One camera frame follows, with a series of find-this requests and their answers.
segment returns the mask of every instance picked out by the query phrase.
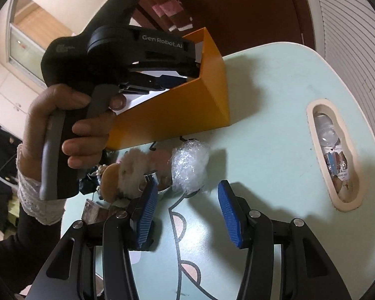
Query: white lace sleeve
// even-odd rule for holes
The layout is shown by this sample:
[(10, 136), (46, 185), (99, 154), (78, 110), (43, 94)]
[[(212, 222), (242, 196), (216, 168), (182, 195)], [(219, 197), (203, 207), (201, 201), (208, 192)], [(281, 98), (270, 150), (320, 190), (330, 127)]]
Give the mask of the white lace sleeve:
[(41, 224), (50, 226), (59, 222), (64, 214), (65, 199), (42, 201), (39, 199), (40, 182), (25, 177), (18, 168), (22, 144), (17, 149), (18, 198), (22, 208), (29, 216)]

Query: light blue table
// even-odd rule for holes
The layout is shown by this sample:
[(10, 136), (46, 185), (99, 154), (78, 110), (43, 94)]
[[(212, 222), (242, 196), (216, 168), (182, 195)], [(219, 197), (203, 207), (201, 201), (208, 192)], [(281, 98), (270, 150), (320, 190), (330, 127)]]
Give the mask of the light blue table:
[[(302, 45), (273, 43), (224, 60), (232, 125), (192, 135), (211, 146), (208, 192), (187, 199), (171, 193), (159, 202), (156, 250), (133, 255), (139, 298), (236, 298), (246, 252), (229, 241), (218, 203), (217, 184), (228, 179), (236, 195), (269, 218), (303, 218), (359, 299), (375, 279), (375, 139), (358, 104), (328, 64)], [(339, 110), (368, 178), (363, 204), (347, 213), (332, 206), (310, 137), (306, 107), (321, 98)], [(157, 148), (179, 144), (172, 139)], [(68, 200), (63, 231), (80, 218), (86, 197)]]

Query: cartoon drawing on table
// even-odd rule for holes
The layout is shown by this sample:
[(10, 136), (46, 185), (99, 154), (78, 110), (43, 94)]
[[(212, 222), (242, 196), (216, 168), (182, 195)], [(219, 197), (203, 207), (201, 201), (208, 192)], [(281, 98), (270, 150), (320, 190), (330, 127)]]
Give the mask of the cartoon drawing on table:
[(216, 193), (199, 192), (193, 197), (182, 195), (168, 209), (179, 267), (176, 300), (187, 295), (197, 300), (230, 300), (238, 293), (246, 252), (237, 252), (230, 243), (217, 203)]

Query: cable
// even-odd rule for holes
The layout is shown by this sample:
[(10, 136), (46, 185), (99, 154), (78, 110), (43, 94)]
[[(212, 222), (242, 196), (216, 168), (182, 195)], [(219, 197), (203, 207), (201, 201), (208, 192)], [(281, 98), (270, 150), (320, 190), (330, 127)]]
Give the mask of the cable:
[(2, 170), (12, 161), (12, 160), (14, 160), (14, 158), (17, 156), (17, 153), (15, 152), (12, 156), (11, 156), (11, 158), (9, 158), (8, 160), (7, 160), (7, 162), (5, 163), (5, 164), (3, 164), (3, 166), (0, 168), (0, 173), (2, 172)]

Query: finger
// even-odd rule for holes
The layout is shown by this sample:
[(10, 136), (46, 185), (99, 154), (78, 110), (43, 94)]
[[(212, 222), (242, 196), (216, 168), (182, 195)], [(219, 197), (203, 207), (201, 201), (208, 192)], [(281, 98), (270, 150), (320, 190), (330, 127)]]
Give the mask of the finger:
[(28, 113), (36, 117), (46, 118), (57, 108), (76, 110), (86, 107), (91, 98), (65, 84), (50, 86), (32, 103)]
[(112, 110), (121, 110), (126, 106), (126, 97), (119, 93), (116, 96), (112, 97), (110, 100), (110, 108)]
[(49, 115), (57, 108), (80, 109), (90, 103), (90, 97), (64, 84), (52, 85), (31, 104), (23, 134), (23, 154), (41, 159)]
[(88, 169), (97, 165), (101, 158), (101, 152), (84, 156), (72, 156), (68, 158), (68, 166), (74, 169)]
[(79, 136), (102, 136), (109, 134), (115, 117), (115, 113), (108, 110), (97, 117), (81, 119), (72, 126), (72, 132)]
[(64, 141), (62, 151), (67, 156), (90, 156), (106, 147), (109, 135), (77, 137)]

